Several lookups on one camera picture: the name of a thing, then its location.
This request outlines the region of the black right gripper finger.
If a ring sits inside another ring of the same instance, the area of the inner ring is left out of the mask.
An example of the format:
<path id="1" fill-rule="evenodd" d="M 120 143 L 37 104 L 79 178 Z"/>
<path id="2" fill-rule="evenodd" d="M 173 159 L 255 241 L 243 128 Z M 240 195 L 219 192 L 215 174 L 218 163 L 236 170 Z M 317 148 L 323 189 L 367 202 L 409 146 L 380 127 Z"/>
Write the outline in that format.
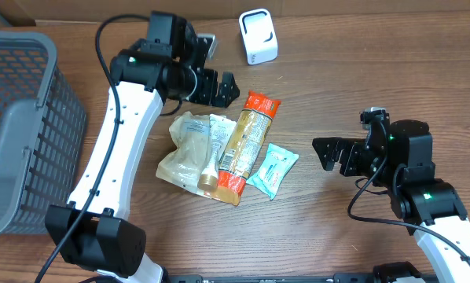
<path id="1" fill-rule="evenodd" d="M 320 154 L 320 161 L 323 169 L 326 171 L 332 171 L 335 163 L 339 161 L 342 151 L 328 151 Z"/>
<path id="2" fill-rule="evenodd" d="M 343 150 L 343 138 L 315 138 L 312 141 L 316 153 L 321 158 L 339 158 L 340 152 Z"/>

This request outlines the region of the beige clear plastic pouch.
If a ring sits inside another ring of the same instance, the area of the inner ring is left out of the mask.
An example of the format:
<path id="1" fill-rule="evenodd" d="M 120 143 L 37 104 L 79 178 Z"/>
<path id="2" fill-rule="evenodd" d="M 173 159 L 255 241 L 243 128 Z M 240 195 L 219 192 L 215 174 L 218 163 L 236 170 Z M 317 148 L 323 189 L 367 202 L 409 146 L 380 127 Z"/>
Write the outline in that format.
<path id="1" fill-rule="evenodd" d="M 210 116 L 185 112 L 174 118 L 169 132 L 176 150 L 159 162 L 156 177 L 193 194 L 207 197 L 197 184 L 207 162 Z"/>

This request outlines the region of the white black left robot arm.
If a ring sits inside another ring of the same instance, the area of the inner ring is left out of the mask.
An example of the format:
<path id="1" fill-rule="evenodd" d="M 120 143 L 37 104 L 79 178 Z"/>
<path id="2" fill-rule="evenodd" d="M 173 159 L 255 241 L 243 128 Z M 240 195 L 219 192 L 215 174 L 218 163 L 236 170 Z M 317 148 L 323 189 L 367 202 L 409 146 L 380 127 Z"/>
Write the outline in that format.
<path id="1" fill-rule="evenodd" d="M 217 46 L 185 18 L 152 12 L 143 39 L 101 67 L 108 104 L 83 177 L 45 226 L 53 254 L 94 273 L 96 282 L 165 282 L 166 270 L 145 252 L 145 231 L 130 223 L 134 177 L 153 124 L 167 100 L 225 108 L 239 96 L 233 74 L 205 66 Z"/>

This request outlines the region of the orange spaghetti package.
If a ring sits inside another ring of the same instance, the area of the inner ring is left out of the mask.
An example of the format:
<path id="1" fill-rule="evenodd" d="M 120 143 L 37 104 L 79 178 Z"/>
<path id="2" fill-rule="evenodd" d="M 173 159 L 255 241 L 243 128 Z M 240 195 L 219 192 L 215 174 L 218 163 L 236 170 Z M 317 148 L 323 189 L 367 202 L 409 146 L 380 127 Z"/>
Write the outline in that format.
<path id="1" fill-rule="evenodd" d="M 248 92 L 237 124 L 218 166 L 218 183 L 210 197 L 237 206 L 281 101 Z"/>

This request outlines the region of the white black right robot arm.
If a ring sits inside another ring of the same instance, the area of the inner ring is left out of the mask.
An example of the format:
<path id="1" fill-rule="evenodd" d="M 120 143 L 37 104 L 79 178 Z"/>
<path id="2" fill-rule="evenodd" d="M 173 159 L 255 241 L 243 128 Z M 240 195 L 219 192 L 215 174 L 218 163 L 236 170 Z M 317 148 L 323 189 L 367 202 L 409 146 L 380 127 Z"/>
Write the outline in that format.
<path id="1" fill-rule="evenodd" d="M 368 186 L 383 188 L 396 218 L 347 214 L 360 222 L 404 226 L 428 257 L 441 282 L 470 282 L 470 221 L 455 188 L 435 177 L 429 126 L 417 120 L 371 119 L 368 134 L 358 138 L 315 138 L 312 146 L 321 165 L 336 163 L 345 177 L 362 176 Z"/>

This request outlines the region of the teal wet wipes pack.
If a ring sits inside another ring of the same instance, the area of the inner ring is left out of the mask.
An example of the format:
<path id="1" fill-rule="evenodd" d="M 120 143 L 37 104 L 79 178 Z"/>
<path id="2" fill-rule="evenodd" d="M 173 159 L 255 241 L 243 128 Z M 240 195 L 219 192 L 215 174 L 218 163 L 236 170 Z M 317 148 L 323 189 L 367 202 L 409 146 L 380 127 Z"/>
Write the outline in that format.
<path id="1" fill-rule="evenodd" d="M 257 172 L 247 180 L 247 184 L 256 187 L 273 200 L 284 177 L 298 159 L 298 154 L 270 143 L 264 161 Z"/>

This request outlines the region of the grey plastic mesh basket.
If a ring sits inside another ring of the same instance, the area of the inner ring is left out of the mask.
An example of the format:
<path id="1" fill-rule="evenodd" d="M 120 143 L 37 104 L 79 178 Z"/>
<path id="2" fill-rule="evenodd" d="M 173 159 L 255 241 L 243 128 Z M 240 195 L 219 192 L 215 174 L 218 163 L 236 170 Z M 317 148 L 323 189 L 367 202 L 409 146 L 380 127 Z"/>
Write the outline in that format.
<path id="1" fill-rule="evenodd" d="M 72 191 L 87 114 L 37 32 L 0 31 L 0 234 L 45 233 Z"/>

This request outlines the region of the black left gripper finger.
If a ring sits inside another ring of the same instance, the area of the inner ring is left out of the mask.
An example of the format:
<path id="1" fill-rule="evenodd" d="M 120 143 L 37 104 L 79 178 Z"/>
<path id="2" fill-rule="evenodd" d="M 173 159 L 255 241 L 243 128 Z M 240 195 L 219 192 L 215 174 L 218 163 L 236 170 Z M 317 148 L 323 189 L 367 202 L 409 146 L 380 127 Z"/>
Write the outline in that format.
<path id="1" fill-rule="evenodd" d="M 227 108 L 229 106 L 229 92 L 224 88 L 220 88 L 217 94 L 211 96 L 211 106 Z"/>
<path id="2" fill-rule="evenodd" d="M 239 96 L 240 90 L 233 73 L 223 72 L 222 81 L 218 85 L 218 107 L 229 107 Z"/>

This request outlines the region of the white cosmetic tube gold cap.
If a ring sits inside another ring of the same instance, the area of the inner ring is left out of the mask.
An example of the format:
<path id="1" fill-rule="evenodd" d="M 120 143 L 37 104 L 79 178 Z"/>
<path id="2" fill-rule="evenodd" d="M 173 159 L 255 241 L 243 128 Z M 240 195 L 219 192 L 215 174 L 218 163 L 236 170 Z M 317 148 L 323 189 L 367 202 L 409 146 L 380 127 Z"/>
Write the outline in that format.
<path id="1" fill-rule="evenodd" d="M 210 114 L 207 163 L 200 173 L 198 181 L 199 189 L 208 192 L 216 190 L 218 185 L 218 164 L 236 124 L 235 121 L 225 116 Z"/>

